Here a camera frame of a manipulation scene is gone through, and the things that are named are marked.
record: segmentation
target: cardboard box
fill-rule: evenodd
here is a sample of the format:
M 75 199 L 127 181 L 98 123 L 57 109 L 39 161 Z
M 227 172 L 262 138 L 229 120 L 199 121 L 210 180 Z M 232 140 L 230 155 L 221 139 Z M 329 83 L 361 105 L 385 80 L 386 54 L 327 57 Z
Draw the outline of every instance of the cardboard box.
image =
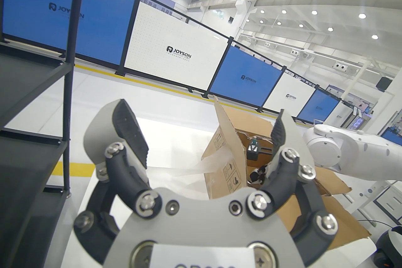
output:
M 270 161 L 271 156 L 266 154 L 260 154 L 257 161 L 247 160 L 246 148 L 250 143 L 250 137 L 258 135 L 269 138 L 273 128 L 269 121 L 257 115 L 234 107 L 225 107 L 218 102 L 216 97 L 214 100 L 219 127 L 202 158 L 210 156 L 224 145 L 230 148 L 234 157 L 223 169 L 205 174 L 210 199 L 226 196 L 247 186 L 247 176 L 250 172 Z M 272 147 L 272 144 L 266 140 L 258 140 L 258 143 L 264 147 Z M 339 231 L 329 249 L 370 236 L 370 233 L 332 196 L 350 192 L 351 189 L 330 170 L 316 167 L 316 172 L 315 182 L 322 195 L 325 207 L 329 213 L 336 217 L 339 224 Z M 296 197 L 292 196 L 277 213 L 287 230 L 290 231 L 297 217 L 301 214 Z

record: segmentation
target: black cable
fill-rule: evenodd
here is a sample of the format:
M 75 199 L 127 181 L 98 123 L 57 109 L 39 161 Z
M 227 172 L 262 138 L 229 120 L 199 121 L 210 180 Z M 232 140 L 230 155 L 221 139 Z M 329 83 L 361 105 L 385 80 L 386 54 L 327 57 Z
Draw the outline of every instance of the black cable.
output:
M 385 224 L 385 225 L 389 226 L 390 228 L 393 228 L 393 227 L 391 227 L 389 224 L 386 224 L 386 223 L 380 222 L 380 221 L 375 221 L 375 220 L 358 220 L 358 222 L 361 222 L 361 221 L 382 223 L 382 224 Z

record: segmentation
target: black shelf rack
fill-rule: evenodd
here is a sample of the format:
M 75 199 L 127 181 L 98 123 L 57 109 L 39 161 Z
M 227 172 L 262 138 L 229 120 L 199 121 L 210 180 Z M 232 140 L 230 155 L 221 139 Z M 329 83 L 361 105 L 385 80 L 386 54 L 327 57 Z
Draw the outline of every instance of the black shelf rack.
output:
M 43 267 L 70 196 L 69 140 L 73 69 L 82 0 L 72 0 L 65 59 L 13 46 L 0 34 L 0 267 Z M 0 0 L 3 31 L 4 0 Z M 5 128 L 64 77 L 63 136 Z M 63 186 L 46 185 L 63 156 Z

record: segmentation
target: blue panel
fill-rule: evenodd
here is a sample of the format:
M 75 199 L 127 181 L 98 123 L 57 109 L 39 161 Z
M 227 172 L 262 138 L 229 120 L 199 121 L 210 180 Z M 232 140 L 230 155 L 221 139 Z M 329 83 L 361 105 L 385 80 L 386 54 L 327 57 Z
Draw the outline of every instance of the blue panel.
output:
M 338 103 L 339 101 L 334 97 L 320 90 L 316 90 L 300 111 L 297 118 L 307 120 L 311 123 L 313 123 L 315 119 L 325 121 Z
M 4 33 L 65 49 L 72 0 L 4 0 Z M 76 52 L 119 64 L 134 0 L 82 0 Z
M 402 146 L 402 137 L 396 133 L 393 133 L 389 128 L 381 135 L 383 138 Z
M 272 65 L 230 47 L 211 92 L 261 106 L 280 74 Z

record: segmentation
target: shelf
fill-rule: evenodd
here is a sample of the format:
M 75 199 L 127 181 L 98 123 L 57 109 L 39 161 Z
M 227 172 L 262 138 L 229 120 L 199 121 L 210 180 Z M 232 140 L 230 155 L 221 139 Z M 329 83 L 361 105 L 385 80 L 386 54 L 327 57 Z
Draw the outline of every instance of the shelf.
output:
M 9 267 L 32 208 L 67 143 L 59 137 L 0 131 L 0 267 Z
M 43 267 L 66 197 L 67 192 L 58 186 L 47 186 L 36 197 L 13 268 Z
M 0 44 L 0 130 L 72 68 L 60 58 Z

